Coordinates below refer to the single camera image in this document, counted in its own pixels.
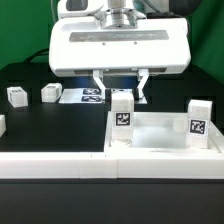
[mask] green wall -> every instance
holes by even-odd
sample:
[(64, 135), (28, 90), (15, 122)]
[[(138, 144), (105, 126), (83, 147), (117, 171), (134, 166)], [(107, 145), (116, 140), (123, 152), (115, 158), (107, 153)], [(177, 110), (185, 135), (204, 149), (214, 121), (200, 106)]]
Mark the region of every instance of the green wall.
[[(204, 0), (189, 20), (193, 64), (224, 83), (224, 0)], [(0, 68), (47, 48), (52, 24), (50, 0), (0, 0)]]

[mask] white base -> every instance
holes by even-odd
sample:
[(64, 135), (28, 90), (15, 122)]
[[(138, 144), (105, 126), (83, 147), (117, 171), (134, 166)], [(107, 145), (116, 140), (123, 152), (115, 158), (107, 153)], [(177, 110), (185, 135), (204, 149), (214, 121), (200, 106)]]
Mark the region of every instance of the white base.
[[(135, 113), (135, 117), (141, 117), (135, 120), (136, 127), (141, 128), (141, 125), (147, 126), (147, 122), (154, 121), (154, 129), (157, 124), (157, 131), (161, 133), (157, 136), (160, 141), (156, 143), (156, 135), (149, 138), (145, 132), (145, 136), (148, 136), (144, 142), (145, 148), (136, 145), (142, 140), (138, 142), (133, 139), (133, 145), (138, 148), (112, 149), (107, 145), (107, 130), (107, 152), (104, 153), (0, 153), (0, 178), (224, 179), (223, 135), (211, 123), (209, 149), (185, 148), (184, 134), (175, 132), (176, 129), (171, 125), (177, 115), (186, 118), (186, 114)], [(148, 143), (154, 148), (147, 148)]]

